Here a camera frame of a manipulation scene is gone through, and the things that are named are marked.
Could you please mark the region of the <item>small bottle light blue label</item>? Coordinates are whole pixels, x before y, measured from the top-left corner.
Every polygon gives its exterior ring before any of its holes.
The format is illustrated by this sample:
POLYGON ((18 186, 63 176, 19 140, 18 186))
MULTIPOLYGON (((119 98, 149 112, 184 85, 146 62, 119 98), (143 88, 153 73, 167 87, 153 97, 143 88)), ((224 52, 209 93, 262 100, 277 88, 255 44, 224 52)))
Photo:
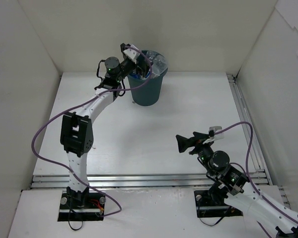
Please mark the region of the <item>small bottle light blue label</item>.
POLYGON ((136 72, 131 72, 130 73, 130 76, 134 79, 137 79, 137 80, 145 80, 146 78, 143 77, 141 74, 139 73, 136 73, 136 72))

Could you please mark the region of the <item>clear bottle blue-white label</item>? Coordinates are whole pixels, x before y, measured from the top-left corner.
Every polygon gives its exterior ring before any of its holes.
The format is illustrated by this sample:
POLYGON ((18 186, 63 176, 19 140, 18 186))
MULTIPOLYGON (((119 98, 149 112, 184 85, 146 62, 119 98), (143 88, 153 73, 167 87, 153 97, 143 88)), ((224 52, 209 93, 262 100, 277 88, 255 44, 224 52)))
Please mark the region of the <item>clear bottle blue-white label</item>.
POLYGON ((167 60, 164 56, 155 51, 143 51, 143 54, 150 60, 152 73, 151 78, 161 76, 168 68, 167 60))

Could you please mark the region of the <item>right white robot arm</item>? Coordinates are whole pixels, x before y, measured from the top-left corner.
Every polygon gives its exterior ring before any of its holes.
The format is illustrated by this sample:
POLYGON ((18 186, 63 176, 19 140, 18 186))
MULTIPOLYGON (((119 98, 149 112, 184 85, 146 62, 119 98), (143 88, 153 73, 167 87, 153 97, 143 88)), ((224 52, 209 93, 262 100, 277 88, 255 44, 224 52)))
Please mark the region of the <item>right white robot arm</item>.
POLYGON ((226 204, 252 217, 262 227, 269 228, 277 238, 298 238, 298 212, 268 196, 242 170, 235 168, 229 155, 212 149, 213 133, 194 132, 193 137, 176 135, 179 153, 192 148, 198 162, 206 169, 206 176, 214 183, 207 197, 215 205, 226 204))

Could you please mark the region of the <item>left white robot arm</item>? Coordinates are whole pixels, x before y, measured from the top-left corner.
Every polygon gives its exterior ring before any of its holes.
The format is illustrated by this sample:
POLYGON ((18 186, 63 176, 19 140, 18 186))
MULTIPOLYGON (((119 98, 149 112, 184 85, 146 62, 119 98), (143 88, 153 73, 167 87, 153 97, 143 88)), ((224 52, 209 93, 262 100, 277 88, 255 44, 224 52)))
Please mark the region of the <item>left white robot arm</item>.
POLYGON ((63 115, 60 142, 67 154, 70 180, 67 187, 72 203, 83 208, 89 203, 89 182, 87 179, 87 155, 92 148, 94 135, 93 123, 101 112, 126 91, 123 79, 130 73, 138 72, 142 76, 150 73, 151 63, 135 46, 121 44, 124 60, 116 57, 104 60, 106 73, 91 102, 76 111, 63 115))

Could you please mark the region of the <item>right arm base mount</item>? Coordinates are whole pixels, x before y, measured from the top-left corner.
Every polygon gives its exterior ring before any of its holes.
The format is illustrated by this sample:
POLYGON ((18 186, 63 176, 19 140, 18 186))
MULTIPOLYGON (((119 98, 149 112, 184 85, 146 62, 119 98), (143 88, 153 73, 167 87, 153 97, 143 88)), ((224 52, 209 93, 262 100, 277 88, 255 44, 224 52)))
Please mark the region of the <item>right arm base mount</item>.
POLYGON ((194 190, 198 218, 225 218, 243 216, 243 213, 225 204, 228 190, 222 183, 214 183, 208 190, 194 190))

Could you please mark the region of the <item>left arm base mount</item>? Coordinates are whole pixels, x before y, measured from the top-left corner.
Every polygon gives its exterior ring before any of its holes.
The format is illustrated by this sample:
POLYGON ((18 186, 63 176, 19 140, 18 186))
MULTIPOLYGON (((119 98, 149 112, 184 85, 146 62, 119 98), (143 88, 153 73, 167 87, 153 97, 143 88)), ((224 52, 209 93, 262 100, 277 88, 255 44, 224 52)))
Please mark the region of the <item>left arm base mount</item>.
POLYGON ((82 203, 63 192, 60 199, 58 222, 103 221, 105 202, 105 196, 97 192, 90 192, 82 203))

